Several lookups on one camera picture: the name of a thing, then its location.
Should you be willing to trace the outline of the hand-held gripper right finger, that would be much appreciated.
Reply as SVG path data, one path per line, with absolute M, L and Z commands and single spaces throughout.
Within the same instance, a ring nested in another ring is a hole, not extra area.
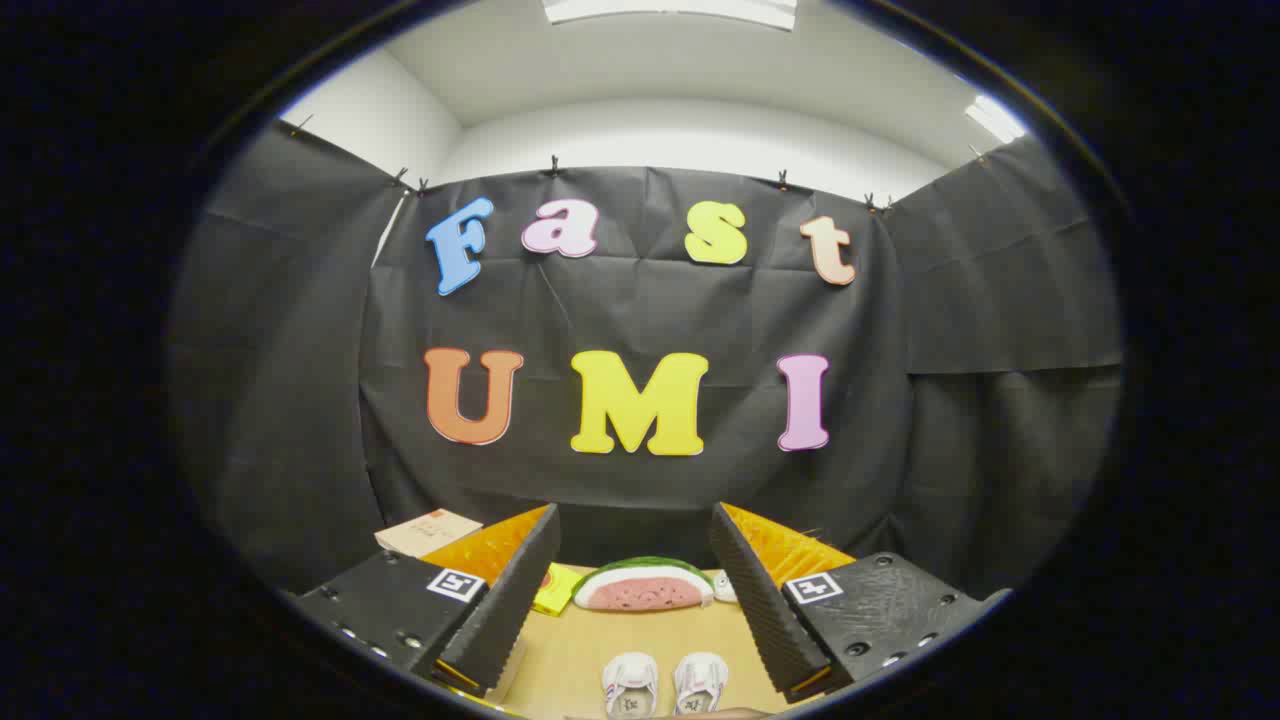
M 969 632 L 1009 596 L 978 600 L 893 552 L 856 559 L 717 503 L 710 547 L 772 685 L 790 703 L 858 688 Z

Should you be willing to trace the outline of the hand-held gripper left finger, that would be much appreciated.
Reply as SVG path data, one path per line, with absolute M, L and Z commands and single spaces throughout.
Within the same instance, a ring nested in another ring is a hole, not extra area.
M 421 557 L 383 550 L 291 601 L 374 661 L 483 700 L 559 547 L 559 507 L 544 503 Z

